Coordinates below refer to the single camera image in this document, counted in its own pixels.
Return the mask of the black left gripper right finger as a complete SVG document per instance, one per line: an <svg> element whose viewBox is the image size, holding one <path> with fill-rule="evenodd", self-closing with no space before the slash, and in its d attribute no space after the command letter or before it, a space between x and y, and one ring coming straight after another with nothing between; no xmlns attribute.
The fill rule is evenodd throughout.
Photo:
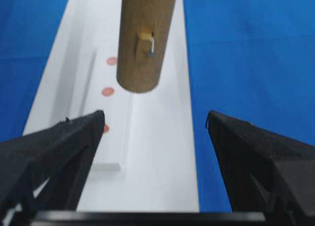
<svg viewBox="0 0 315 226"><path fill-rule="evenodd" d="M231 209L273 224L315 223L315 148L210 111L206 120Z"/></svg>

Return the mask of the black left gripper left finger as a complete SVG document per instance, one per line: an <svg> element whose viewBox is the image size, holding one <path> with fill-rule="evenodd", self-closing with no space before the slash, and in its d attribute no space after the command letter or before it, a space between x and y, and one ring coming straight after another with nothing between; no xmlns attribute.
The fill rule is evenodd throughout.
<svg viewBox="0 0 315 226"><path fill-rule="evenodd" d="M3 226L91 226L76 209L105 126L104 112L0 144Z"/></svg>

